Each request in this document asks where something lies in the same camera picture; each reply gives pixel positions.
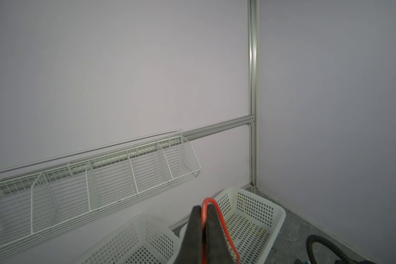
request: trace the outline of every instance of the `red wire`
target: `red wire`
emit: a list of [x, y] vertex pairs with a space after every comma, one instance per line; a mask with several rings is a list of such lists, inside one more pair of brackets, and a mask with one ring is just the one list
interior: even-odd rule
[[[217, 208], [217, 213], [219, 214], [220, 221], [222, 222], [222, 226], [223, 226], [223, 229], [225, 231], [227, 240], [229, 240], [230, 246], [232, 246], [233, 251], [235, 251], [236, 264], [239, 264], [239, 260], [240, 260], [241, 256], [239, 255], [238, 250], [236, 249], [235, 245], [233, 244], [232, 238], [230, 237], [229, 231], [227, 230], [227, 226], [226, 226], [226, 223], [224, 222], [222, 210], [220, 210], [219, 205], [217, 204], [216, 200], [214, 200], [213, 198], [206, 198], [204, 200], [204, 202], [202, 203], [201, 220], [202, 220], [203, 230], [205, 230], [205, 223], [206, 223], [206, 220], [207, 220], [207, 205], [209, 203], [214, 204], [216, 206], [216, 208]], [[202, 263], [206, 264], [207, 260], [206, 260], [206, 255], [205, 255], [205, 246], [203, 247], [203, 253], [204, 254], [203, 254], [203, 258], [202, 258]]]

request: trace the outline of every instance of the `vertical metal post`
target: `vertical metal post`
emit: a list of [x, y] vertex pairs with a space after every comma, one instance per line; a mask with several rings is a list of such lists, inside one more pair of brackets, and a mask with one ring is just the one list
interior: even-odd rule
[[249, 123], [249, 182], [257, 186], [257, 42], [258, 42], [258, 0], [248, 0], [248, 84], [249, 114], [254, 121]]

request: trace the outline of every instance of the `white wall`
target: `white wall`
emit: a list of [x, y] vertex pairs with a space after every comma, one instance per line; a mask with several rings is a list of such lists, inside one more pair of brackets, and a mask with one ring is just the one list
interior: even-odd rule
[[151, 214], [167, 227], [185, 219], [206, 197], [215, 197], [228, 186], [249, 184], [248, 135], [245, 125], [191, 141], [202, 166], [197, 178], [2, 258], [0, 264], [72, 263], [140, 213]]
[[259, 187], [396, 263], [396, 0], [261, 0]]
[[248, 115], [245, 0], [0, 1], [0, 169]]

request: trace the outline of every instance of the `perforated basket bottom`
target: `perforated basket bottom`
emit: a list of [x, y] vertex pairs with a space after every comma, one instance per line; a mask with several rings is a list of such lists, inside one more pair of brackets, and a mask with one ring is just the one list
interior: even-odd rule
[[263, 252], [267, 242], [269, 241], [270, 233], [264, 225], [258, 225], [254, 221], [252, 224], [254, 230], [259, 233], [263, 228], [266, 228], [263, 233], [256, 235], [245, 214], [239, 210], [234, 209], [226, 220], [227, 227], [230, 228], [230, 235], [233, 243], [241, 256], [241, 264], [257, 263], [261, 253]]
[[167, 260], [152, 247], [152, 246], [140, 246], [137, 250], [132, 249], [123, 260], [117, 262], [117, 264], [165, 264]]

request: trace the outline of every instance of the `marble floor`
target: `marble floor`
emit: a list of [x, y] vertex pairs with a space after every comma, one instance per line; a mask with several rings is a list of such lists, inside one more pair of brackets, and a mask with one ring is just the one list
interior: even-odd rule
[[[257, 195], [264, 197], [273, 203], [277, 202], [270, 199], [264, 193], [260, 192], [258, 189], [253, 190]], [[308, 256], [306, 254], [305, 241], [309, 235], [321, 235], [324, 238], [332, 241], [336, 246], [342, 249], [349, 257], [356, 261], [365, 260], [359, 254], [350, 250], [346, 246], [343, 246], [337, 240], [327, 235], [314, 225], [310, 224], [306, 220], [302, 219], [298, 215], [294, 214], [290, 210], [284, 208], [286, 211], [286, 219], [280, 229], [279, 235], [265, 261], [264, 264], [294, 264], [296, 259], [299, 259], [303, 263], [308, 261]], [[174, 229], [173, 232], [179, 236], [180, 229], [182, 226]], [[339, 258], [333, 254], [326, 247], [321, 244], [313, 244], [315, 259], [318, 264], [334, 264]]]

